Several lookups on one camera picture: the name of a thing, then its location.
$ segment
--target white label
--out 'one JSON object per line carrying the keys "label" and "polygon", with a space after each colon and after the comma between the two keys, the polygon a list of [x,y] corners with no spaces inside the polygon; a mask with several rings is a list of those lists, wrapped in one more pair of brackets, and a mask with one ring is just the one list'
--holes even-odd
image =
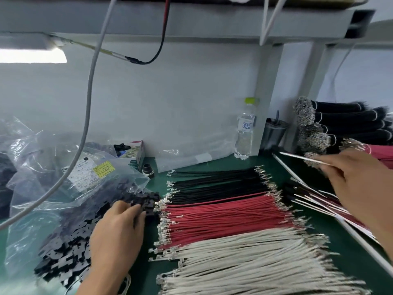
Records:
{"label": "white label", "polygon": [[195,155],[195,158],[197,159],[198,163],[203,163],[212,160],[212,157],[209,153]]}
{"label": "white label", "polygon": [[[93,171],[96,166],[95,162],[88,157],[80,159],[67,178],[79,192],[82,192],[102,179]],[[62,168],[63,173],[67,170],[68,167]]]}
{"label": "white label", "polygon": [[239,124],[237,126],[238,131],[243,131],[245,133],[250,133],[254,125],[254,120],[239,118]]}

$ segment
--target lamp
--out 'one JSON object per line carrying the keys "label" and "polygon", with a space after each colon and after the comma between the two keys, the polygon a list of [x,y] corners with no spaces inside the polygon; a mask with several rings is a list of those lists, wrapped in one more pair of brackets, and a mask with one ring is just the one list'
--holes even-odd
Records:
{"label": "lamp", "polygon": [[42,33],[0,33],[0,63],[67,63],[58,41]]}

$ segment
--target green work surface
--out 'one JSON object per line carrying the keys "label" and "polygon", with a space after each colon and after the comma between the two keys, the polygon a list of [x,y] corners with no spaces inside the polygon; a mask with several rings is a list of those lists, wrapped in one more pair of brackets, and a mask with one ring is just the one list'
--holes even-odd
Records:
{"label": "green work surface", "polygon": [[[331,191],[331,187],[327,179],[323,177],[315,169],[307,167],[301,160],[290,157],[280,157],[287,165],[292,168],[307,184],[314,187]],[[157,173],[154,158],[145,158],[145,163],[150,163],[155,169],[155,178],[151,179],[147,188],[154,192],[164,195],[167,191],[166,182],[170,177],[166,176],[166,172]],[[272,157],[250,157],[247,160],[240,160],[229,156],[223,159],[214,160],[199,165],[190,166],[181,170],[186,171],[218,171],[249,168],[252,166],[263,165],[263,169],[270,173],[274,181],[279,187],[287,181],[290,176],[285,169],[276,162]],[[332,259],[336,267],[348,276],[366,281],[367,287],[373,291],[373,294],[388,295],[392,294],[393,279],[369,256],[369,254],[361,248],[358,243],[330,216],[314,212],[313,210],[304,208],[304,211],[297,214],[311,217],[310,224],[319,233],[324,233],[330,237],[331,244],[329,248],[332,252],[340,253],[339,256],[333,255]],[[148,253],[148,249],[153,247],[153,242],[157,241],[156,223],[149,223],[145,228],[145,239],[138,259],[130,270],[132,282],[128,294],[132,295],[154,295],[159,292],[159,286],[156,285],[157,274],[168,272],[176,268],[177,262],[148,262],[148,258],[152,255]],[[0,232],[0,258],[4,259],[6,245],[6,233]],[[4,268],[0,268],[0,282],[5,281]],[[58,292],[52,294],[64,294],[65,289],[62,288]],[[74,294],[75,290],[71,290],[68,295]]]}

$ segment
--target plastic bottle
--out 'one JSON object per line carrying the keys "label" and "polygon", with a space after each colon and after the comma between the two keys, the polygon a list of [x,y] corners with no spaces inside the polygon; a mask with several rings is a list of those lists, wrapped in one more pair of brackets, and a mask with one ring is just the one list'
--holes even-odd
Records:
{"label": "plastic bottle", "polygon": [[255,118],[255,98],[246,98],[244,103],[246,104],[244,113],[238,117],[238,135],[234,152],[234,156],[242,160],[250,156]]}

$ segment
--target yellow sticker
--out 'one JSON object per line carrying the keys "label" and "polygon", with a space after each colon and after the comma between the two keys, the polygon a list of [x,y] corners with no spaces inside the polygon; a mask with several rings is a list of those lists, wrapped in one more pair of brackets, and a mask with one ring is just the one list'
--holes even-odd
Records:
{"label": "yellow sticker", "polygon": [[109,161],[105,163],[101,163],[99,166],[93,168],[93,171],[97,174],[98,177],[102,178],[105,175],[108,175],[110,172],[114,171],[115,168]]}

